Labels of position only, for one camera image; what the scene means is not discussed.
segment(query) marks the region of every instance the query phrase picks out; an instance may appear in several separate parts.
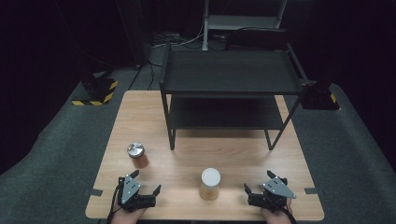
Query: robotic hand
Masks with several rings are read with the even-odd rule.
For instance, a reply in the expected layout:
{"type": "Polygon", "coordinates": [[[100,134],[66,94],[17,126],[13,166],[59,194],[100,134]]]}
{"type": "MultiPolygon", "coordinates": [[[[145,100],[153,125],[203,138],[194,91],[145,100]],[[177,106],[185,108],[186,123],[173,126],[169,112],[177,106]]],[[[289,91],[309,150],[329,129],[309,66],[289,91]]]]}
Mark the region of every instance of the robotic hand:
{"type": "Polygon", "coordinates": [[[114,201],[117,195],[117,203],[120,209],[124,209],[128,212],[133,212],[136,209],[154,207],[156,204],[156,197],[160,194],[161,185],[158,186],[150,195],[140,195],[139,190],[141,185],[134,180],[139,175],[139,171],[136,170],[130,175],[125,177],[119,177],[119,184],[114,190],[113,200],[111,203],[110,213],[107,217],[107,223],[111,223],[111,219],[114,214],[118,211],[113,211],[114,201]]]}
{"type": "Polygon", "coordinates": [[[296,198],[296,195],[287,186],[288,179],[280,178],[271,171],[267,171],[267,174],[272,179],[263,183],[264,191],[261,194],[252,193],[248,185],[244,184],[248,204],[266,208],[272,212],[280,210],[289,217],[291,223],[296,223],[292,214],[284,208],[287,198],[296,198]]]}

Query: wooden table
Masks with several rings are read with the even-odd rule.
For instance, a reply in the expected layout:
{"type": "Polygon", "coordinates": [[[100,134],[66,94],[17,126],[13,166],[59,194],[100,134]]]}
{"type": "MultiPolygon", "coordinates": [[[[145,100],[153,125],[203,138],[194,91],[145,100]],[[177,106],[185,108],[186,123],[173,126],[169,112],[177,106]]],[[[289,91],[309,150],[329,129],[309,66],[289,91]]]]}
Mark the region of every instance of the wooden table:
{"type": "MultiPolygon", "coordinates": [[[[277,96],[282,117],[288,109],[277,96]]],[[[94,189],[102,196],[91,196],[86,215],[106,218],[118,177],[135,170],[126,148],[134,141],[144,145],[150,164],[140,170],[136,181],[141,194],[150,194],[162,185],[157,204],[141,219],[172,220],[263,220],[257,207],[249,206],[243,184],[260,192],[271,170],[289,180],[296,193],[292,201],[297,220],[322,220],[324,213],[317,194],[305,194],[314,184],[298,138],[289,123],[277,150],[266,147],[263,131],[257,130],[180,130],[177,150],[169,150],[167,129],[159,91],[127,91],[122,99],[113,131],[109,137],[94,189]],[[221,174],[219,197],[204,201],[199,195],[201,173],[214,167],[221,174]]]]}

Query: dark background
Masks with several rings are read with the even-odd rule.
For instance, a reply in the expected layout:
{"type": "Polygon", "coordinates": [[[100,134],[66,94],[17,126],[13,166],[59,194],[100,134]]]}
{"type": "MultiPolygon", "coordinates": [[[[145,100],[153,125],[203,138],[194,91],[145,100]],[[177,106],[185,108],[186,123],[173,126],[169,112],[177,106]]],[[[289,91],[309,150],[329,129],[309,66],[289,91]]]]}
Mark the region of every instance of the dark background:
{"type": "MultiPolygon", "coordinates": [[[[115,1],[58,0],[57,4],[53,0],[0,3],[1,174],[29,153],[81,76],[134,63],[115,1]]],[[[211,1],[210,10],[265,16],[276,14],[277,6],[275,0],[217,0],[211,1]]],[[[186,37],[199,32],[203,0],[152,0],[144,7],[144,25],[154,32],[186,37]]],[[[392,0],[289,0],[282,23],[282,28],[299,36],[294,47],[308,76],[333,77],[393,169],[395,24],[392,0]]],[[[347,148],[340,150],[347,153],[347,148]]]]}

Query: can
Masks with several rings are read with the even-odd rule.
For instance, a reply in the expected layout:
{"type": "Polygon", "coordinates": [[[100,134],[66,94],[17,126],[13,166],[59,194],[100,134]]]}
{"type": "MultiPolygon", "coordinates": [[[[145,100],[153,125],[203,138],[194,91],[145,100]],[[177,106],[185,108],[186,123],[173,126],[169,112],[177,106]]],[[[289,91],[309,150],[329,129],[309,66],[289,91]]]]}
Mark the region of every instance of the can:
{"type": "Polygon", "coordinates": [[[134,168],[143,169],[149,165],[149,158],[142,143],[133,142],[128,146],[127,152],[134,164],[134,168]]]}

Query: gray carpet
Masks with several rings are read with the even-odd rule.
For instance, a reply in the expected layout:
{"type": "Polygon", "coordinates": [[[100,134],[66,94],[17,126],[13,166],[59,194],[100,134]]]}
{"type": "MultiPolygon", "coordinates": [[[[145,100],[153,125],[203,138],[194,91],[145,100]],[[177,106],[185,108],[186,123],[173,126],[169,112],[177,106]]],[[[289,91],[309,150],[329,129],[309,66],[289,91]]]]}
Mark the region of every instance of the gray carpet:
{"type": "MultiPolygon", "coordinates": [[[[161,64],[162,56],[163,48],[153,49],[150,61],[161,64]]],[[[152,68],[152,89],[158,90],[161,67],[152,68]]],[[[136,73],[111,74],[119,84],[108,105],[64,103],[31,152],[0,176],[1,224],[98,222],[85,216],[84,190],[93,186],[122,96],[136,73]]],[[[147,64],[132,90],[149,89],[151,75],[147,64]]],[[[336,85],[331,91],[342,110],[299,107],[292,119],[325,212],[319,223],[394,223],[396,175],[344,92],[336,85]]],[[[292,101],[286,97],[288,106],[292,101]]]]}

